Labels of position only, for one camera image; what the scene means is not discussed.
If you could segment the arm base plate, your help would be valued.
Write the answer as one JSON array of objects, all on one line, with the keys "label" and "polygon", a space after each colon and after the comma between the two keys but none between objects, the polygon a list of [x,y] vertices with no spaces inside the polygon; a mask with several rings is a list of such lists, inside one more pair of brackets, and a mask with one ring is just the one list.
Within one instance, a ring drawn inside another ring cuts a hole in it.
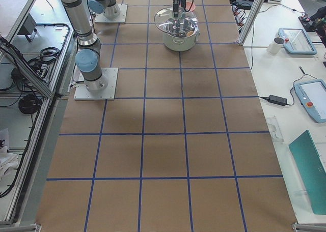
[{"label": "arm base plate", "polygon": [[105,8],[104,12],[97,14],[95,23],[125,23],[128,4],[114,4]]},{"label": "arm base plate", "polygon": [[75,100],[114,100],[118,68],[102,68],[102,76],[96,81],[84,80],[79,74],[79,81],[75,89]]}]

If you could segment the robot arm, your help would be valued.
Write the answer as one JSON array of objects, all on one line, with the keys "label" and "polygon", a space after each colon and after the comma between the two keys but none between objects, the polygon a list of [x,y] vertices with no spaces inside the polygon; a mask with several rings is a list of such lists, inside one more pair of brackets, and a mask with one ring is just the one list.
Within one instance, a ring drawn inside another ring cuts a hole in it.
[{"label": "robot arm", "polygon": [[[194,0],[172,0],[172,14],[174,18],[179,18],[182,13],[189,12],[193,6]],[[105,13],[109,15],[109,10],[114,15],[118,15],[116,0],[87,0],[88,7],[96,14]]]},{"label": "robot arm", "polygon": [[[84,84],[89,91],[100,91],[107,87],[109,79],[100,66],[101,43],[91,28],[82,0],[60,0],[73,26],[80,50],[75,56],[75,63],[84,77]],[[90,0],[89,6],[95,13],[118,8],[116,0]]]}]

